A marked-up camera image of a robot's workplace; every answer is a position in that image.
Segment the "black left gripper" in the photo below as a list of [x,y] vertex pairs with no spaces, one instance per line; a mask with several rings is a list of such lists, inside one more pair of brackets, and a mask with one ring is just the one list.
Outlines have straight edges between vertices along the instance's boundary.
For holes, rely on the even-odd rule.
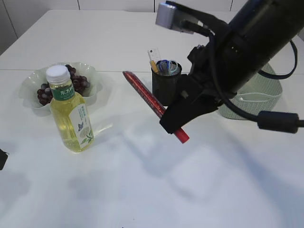
[[3,170],[8,159],[8,153],[0,149],[0,170]]

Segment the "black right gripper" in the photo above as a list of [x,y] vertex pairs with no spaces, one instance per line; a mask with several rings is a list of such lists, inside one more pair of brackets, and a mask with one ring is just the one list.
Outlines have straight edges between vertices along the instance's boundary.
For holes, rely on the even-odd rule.
[[223,104],[222,96],[214,83],[228,99],[236,96],[236,53],[230,44],[196,46],[189,53],[190,73],[182,74],[177,81],[172,102],[161,117],[160,125],[167,133],[174,133],[198,116],[212,113]]

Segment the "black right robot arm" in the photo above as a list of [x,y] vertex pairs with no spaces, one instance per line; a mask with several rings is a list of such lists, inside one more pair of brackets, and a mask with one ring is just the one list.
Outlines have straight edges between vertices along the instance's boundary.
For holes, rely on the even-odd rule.
[[249,0],[229,23],[166,1],[159,4],[155,23],[209,38],[207,45],[195,47],[188,55],[190,72],[178,80],[172,103],[161,117],[160,124],[168,133],[221,105],[263,130],[296,133],[303,127],[297,114],[261,111],[254,115],[231,102],[238,90],[303,28],[303,1]]

